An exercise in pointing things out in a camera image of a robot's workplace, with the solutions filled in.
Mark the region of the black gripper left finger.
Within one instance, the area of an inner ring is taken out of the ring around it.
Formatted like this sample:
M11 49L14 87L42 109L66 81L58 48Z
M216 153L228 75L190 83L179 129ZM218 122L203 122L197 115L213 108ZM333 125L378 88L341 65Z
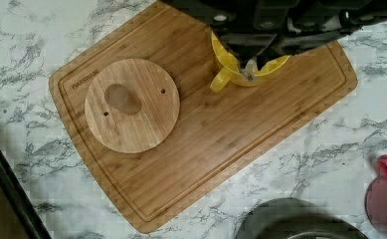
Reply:
M245 69L250 61L254 61L257 68L261 69L267 62L278 57L271 49L277 34L214 32L214 35L224 49L236 58L239 69Z

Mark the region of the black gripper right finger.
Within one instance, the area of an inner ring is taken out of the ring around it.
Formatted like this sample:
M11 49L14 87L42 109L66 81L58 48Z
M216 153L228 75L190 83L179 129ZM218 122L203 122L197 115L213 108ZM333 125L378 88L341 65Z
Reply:
M277 33L265 50L257 57L260 70L269 61L282 56L294 56L324 46L350 35L349 31L316 32L315 34Z

